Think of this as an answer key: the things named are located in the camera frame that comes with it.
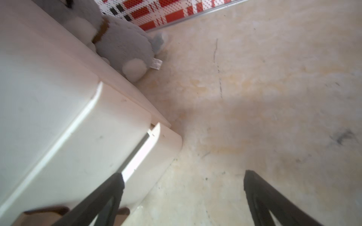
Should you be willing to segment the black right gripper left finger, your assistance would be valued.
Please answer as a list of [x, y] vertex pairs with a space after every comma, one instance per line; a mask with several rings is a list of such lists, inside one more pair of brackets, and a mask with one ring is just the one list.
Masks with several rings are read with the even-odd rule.
[[125, 183], [121, 173], [110, 176], [88, 197], [64, 215], [54, 226], [114, 225]]

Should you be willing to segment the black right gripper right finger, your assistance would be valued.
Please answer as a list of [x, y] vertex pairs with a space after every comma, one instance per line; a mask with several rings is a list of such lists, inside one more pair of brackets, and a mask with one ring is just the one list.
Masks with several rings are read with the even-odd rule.
[[282, 226], [320, 226], [253, 170], [246, 170], [244, 191], [256, 226], [274, 226], [275, 217]]

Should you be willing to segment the white three-drawer cabinet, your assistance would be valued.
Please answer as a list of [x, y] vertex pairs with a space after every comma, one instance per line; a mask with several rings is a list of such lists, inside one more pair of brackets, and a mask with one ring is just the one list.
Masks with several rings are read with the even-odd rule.
[[182, 148], [144, 95], [32, 1], [1, 1], [1, 225], [109, 177], [134, 210]]

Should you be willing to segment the grey plush toy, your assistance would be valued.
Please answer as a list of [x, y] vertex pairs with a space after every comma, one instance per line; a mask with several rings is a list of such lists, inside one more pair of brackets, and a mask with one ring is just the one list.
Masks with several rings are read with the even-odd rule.
[[165, 32], [151, 37], [131, 22], [104, 15], [95, 1], [34, 3], [132, 83], [153, 67], [168, 42]]

